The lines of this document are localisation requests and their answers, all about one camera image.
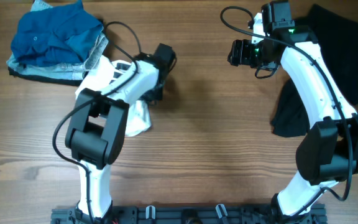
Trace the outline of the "white Puma t-shirt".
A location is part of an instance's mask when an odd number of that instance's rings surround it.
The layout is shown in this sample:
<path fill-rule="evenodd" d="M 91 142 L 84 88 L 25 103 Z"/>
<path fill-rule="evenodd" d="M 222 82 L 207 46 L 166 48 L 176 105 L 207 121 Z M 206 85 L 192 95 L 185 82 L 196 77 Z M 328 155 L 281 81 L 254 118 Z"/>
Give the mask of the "white Puma t-shirt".
<path fill-rule="evenodd" d="M 123 60 L 110 61 L 101 56 L 95 67 L 90 70 L 78 89 L 75 91 L 76 98 L 84 88 L 94 91 L 102 90 L 109 84 L 114 83 L 130 66 Z M 137 100 L 129 107 L 126 133 L 127 137 L 136 136 L 151 127 L 149 107 L 143 100 Z"/>

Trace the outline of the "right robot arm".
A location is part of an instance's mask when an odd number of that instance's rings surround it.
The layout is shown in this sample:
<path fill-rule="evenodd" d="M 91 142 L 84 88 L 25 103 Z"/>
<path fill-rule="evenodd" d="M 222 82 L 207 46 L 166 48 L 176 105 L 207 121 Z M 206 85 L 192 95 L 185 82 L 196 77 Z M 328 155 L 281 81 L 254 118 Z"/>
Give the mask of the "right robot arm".
<path fill-rule="evenodd" d="M 343 97 L 326 67 L 318 39 L 298 26 L 288 1 L 264 4 L 248 23 L 248 39 L 235 40 L 227 57 L 269 75 L 283 68 L 303 102 L 310 130 L 296 150 L 297 172 L 267 205 L 241 208 L 244 223 L 319 223 L 318 199 L 345 183 L 345 201 L 358 174 L 358 114 Z"/>

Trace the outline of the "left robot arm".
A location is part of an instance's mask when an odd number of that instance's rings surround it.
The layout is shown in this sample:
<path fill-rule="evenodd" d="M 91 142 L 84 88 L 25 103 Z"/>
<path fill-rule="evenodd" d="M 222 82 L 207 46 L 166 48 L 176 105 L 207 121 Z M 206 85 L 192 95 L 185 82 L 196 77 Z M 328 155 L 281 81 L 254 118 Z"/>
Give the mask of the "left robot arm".
<path fill-rule="evenodd" d="M 85 78 L 76 94 L 65 145 L 79 168 L 81 197 L 74 209 L 77 223 L 109 223 L 111 164 L 124 144 L 130 107 L 138 100 L 161 100 L 167 75 L 176 62 L 169 45 L 153 54 L 141 52 L 132 63 L 114 61 Z"/>

